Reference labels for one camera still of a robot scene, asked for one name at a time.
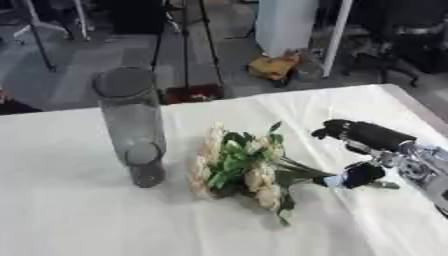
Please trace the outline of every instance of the robotic hand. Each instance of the robotic hand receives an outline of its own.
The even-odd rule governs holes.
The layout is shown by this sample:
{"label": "robotic hand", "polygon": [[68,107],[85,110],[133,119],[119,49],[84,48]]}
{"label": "robotic hand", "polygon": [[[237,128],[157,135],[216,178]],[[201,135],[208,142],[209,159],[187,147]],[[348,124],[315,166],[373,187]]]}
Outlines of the robotic hand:
{"label": "robotic hand", "polygon": [[333,119],[312,136],[342,140],[355,153],[372,160],[348,166],[338,176],[315,180],[324,186],[356,188],[385,175],[384,168],[397,168],[399,175],[420,190],[448,218],[448,152],[416,144],[417,138],[376,124]]}

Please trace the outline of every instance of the office chair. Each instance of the office chair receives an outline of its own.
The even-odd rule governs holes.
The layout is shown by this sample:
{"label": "office chair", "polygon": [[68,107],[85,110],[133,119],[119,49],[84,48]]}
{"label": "office chair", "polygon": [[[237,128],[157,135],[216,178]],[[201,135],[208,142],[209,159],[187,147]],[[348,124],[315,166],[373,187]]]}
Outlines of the office chair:
{"label": "office chair", "polygon": [[[406,40],[419,38],[443,40],[446,0],[358,0],[350,17],[352,23],[361,25],[369,32],[376,44],[376,54],[355,52],[343,74],[358,69],[379,70],[380,82],[389,82],[389,72],[409,76],[410,85],[416,87],[418,75],[399,67],[398,47]],[[370,60],[364,65],[363,59]]]}
{"label": "office chair", "polygon": [[[68,28],[67,20],[59,10],[51,6],[50,0],[15,0],[13,4],[22,20],[29,20],[35,27],[64,32],[70,41],[74,39],[72,31]],[[50,21],[57,21],[60,26],[48,23]],[[15,32],[16,41],[23,44],[24,42],[18,38],[29,30],[31,30],[30,24]]]}
{"label": "office chair", "polygon": [[26,1],[27,0],[16,0],[14,2],[14,8],[18,12],[20,18],[27,23],[27,26],[25,28],[31,31],[34,40],[36,41],[39,52],[42,56],[42,59],[45,63],[45,66],[50,72],[56,72],[56,66],[51,62],[50,58],[48,57],[47,51],[42,42],[42,38],[40,37],[36,24],[34,23],[33,20],[34,17],[32,13],[29,11]]}

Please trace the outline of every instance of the table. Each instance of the table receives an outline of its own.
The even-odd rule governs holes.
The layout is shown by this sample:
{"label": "table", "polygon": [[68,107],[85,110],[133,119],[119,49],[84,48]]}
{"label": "table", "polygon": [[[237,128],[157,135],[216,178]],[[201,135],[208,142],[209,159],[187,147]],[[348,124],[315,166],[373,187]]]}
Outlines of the table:
{"label": "table", "polygon": [[406,106],[415,102],[402,103],[390,88],[397,90],[370,85],[164,107],[168,179],[151,189],[131,185],[98,109],[0,117],[0,256],[444,255],[447,220],[393,172],[387,180],[398,191],[296,187],[290,228],[250,200],[208,202],[188,191],[187,163],[214,121],[261,133],[281,120],[288,154],[332,172],[360,156],[309,136],[329,118],[373,121],[448,147]]}

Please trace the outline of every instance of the floor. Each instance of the floor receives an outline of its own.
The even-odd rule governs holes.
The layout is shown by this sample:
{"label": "floor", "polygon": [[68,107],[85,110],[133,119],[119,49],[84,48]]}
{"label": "floor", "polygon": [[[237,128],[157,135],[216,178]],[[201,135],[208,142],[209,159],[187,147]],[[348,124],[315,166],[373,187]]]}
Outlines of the floor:
{"label": "floor", "polygon": [[[355,73],[344,77],[337,63],[330,78],[320,82],[293,80],[286,88],[273,88],[269,82],[245,72],[245,64],[260,54],[254,38],[227,39],[246,33],[253,22],[253,7],[229,4],[225,0],[209,0],[207,6],[224,82],[233,97],[377,82],[375,74]],[[191,17],[198,17],[197,9],[192,8],[191,12]],[[92,32],[91,42],[82,41],[79,35],[74,42],[68,42],[59,33],[42,30],[45,46],[58,66],[58,71],[51,73],[43,65],[29,34],[22,38],[26,42],[23,46],[12,40],[11,35],[17,29],[0,27],[0,35],[6,40],[6,45],[0,47],[0,83],[14,98],[46,111],[96,106],[96,97],[90,88],[91,77],[123,65],[149,67],[155,40],[154,36],[111,36],[98,30]],[[214,82],[216,78],[203,27],[198,23],[190,29],[191,83]],[[180,36],[172,28],[168,30],[157,68],[160,88],[181,85]],[[418,88],[410,88],[403,77],[392,76],[392,81],[448,122],[448,74],[422,74]]]}

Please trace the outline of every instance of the green leaf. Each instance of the green leaf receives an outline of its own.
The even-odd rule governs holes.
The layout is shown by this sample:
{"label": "green leaf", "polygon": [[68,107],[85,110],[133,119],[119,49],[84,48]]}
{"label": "green leaf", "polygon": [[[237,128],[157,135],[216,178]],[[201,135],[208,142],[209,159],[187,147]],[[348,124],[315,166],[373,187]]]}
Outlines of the green leaf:
{"label": "green leaf", "polygon": [[235,142],[238,143],[238,145],[240,145],[241,147],[245,147],[245,146],[246,146],[246,143],[247,143],[246,138],[244,138],[243,136],[241,136],[239,133],[236,133],[236,132],[229,132],[229,133],[227,133],[227,134],[224,136],[224,138],[223,138],[223,140],[222,140],[222,143],[225,145],[225,144],[227,144],[227,142],[228,142],[229,140],[233,140],[233,141],[235,141]]}
{"label": "green leaf", "polygon": [[262,155],[263,155],[263,159],[268,161],[268,162],[272,162],[273,161],[273,155],[272,155],[272,151],[271,150],[265,150]]}
{"label": "green leaf", "polygon": [[271,139],[272,143],[282,145],[283,144],[283,135],[280,134],[269,134],[269,138]]}
{"label": "green leaf", "polygon": [[282,122],[281,122],[281,121],[278,122],[278,123],[276,123],[276,124],[274,124],[273,126],[271,126],[271,128],[269,129],[269,132],[270,132],[270,133],[275,132],[278,128],[280,128],[280,125],[282,125]]}
{"label": "green leaf", "polygon": [[219,172],[219,168],[218,165],[215,164],[209,164],[208,168],[210,169],[210,172],[215,173],[215,172]]}
{"label": "green leaf", "polygon": [[215,175],[211,176],[207,182],[210,188],[217,187],[219,184],[223,183],[224,176],[222,172],[218,172]]}
{"label": "green leaf", "polygon": [[297,178],[297,179],[313,179],[313,178],[333,176],[333,174],[328,174],[325,172],[312,170],[312,169],[311,170],[304,169],[302,167],[297,167],[297,166],[291,166],[291,165],[285,165],[285,164],[277,164],[277,166],[283,168],[285,171],[287,170],[287,171],[293,173],[295,178]]}
{"label": "green leaf", "polygon": [[244,161],[248,158],[248,155],[244,151],[236,151],[232,154],[236,159]]}
{"label": "green leaf", "polygon": [[253,141],[255,139],[255,136],[253,136],[247,132],[244,132],[243,135],[244,135],[244,138],[246,139],[246,142]]}
{"label": "green leaf", "polygon": [[239,168],[239,160],[228,155],[224,160],[224,171],[231,171],[233,169]]}
{"label": "green leaf", "polygon": [[289,224],[289,222],[285,219],[285,218],[283,218],[282,216],[278,216],[278,218],[280,219],[280,223],[283,225],[283,226],[285,226],[285,227],[289,227],[289,226],[291,226],[291,224]]}
{"label": "green leaf", "polygon": [[290,171],[275,171],[275,181],[282,188],[289,188],[290,186],[295,184],[296,174]]}
{"label": "green leaf", "polygon": [[239,191],[239,184],[236,183],[226,183],[221,188],[212,188],[211,192],[215,194],[218,198],[226,198],[236,195]]}
{"label": "green leaf", "polygon": [[283,196],[283,201],[280,205],[281,210],[293,210],[296,205],[296,202],[294,202],[294,199],[292,199],[291,194],[288,192],[285,193]]}

